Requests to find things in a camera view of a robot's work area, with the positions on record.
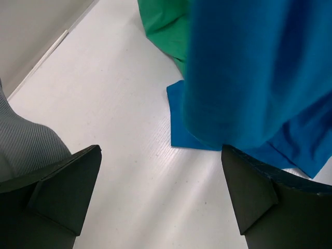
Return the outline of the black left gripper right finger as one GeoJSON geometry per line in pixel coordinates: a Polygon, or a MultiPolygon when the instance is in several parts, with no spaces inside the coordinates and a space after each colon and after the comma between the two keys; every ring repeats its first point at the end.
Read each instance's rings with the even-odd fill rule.
{"type": "Polygon", "coordinates": [[[262,163],[225,145],[222,165],[248,248],[331,248],[331,186],[262,163]]]}

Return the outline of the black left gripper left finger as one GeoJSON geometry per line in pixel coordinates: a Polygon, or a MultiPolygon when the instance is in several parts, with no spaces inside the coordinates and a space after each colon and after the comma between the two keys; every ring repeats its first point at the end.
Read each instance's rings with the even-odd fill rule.
{"type": "Polygon", "coordinates": [[[57,163],[1,182],[1,248],[73,248],[102,160],[91,145],[57,163]]]}

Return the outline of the blue t shirt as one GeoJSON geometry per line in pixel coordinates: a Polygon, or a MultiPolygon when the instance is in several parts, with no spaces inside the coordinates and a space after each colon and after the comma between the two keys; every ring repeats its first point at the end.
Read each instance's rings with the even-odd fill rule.
{"type": "Polygon", "coordinates": [[[173,147],[231,145],[314,178],[331,157],[331,1],[193,1],[173,147]]]}

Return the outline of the green tank top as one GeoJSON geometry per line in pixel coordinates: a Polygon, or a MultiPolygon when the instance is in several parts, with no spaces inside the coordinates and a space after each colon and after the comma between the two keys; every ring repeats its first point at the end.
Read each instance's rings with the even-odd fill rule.
{"type": "Polygon", "coordinates": [[[191,1],[138,0],[146,37],[185,72],[191,1]]]}

